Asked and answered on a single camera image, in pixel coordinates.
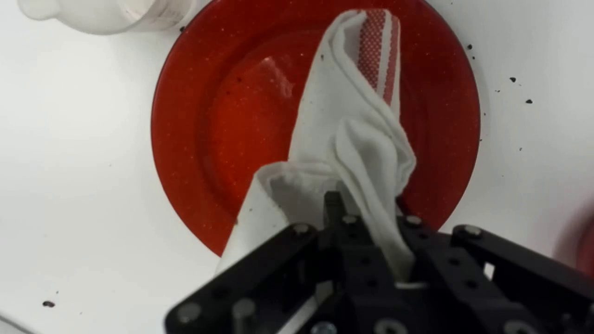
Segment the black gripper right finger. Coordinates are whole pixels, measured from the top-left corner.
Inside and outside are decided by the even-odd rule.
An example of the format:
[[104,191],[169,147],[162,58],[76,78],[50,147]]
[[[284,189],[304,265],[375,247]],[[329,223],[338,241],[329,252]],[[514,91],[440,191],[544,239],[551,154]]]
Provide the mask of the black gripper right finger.
[[405,215],[397,228],[420,334],[594,334],[594,282],[577,269],[473,225],[442,234]]

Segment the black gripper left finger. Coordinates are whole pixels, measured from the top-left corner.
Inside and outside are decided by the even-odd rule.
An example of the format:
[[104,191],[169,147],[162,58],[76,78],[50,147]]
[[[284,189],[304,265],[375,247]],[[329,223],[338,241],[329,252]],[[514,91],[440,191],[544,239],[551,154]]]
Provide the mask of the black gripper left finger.
[[219,273],[165,315],[165,334],[371,334],[397,310],[382,252],[338,191],[323,230],[293,225]]

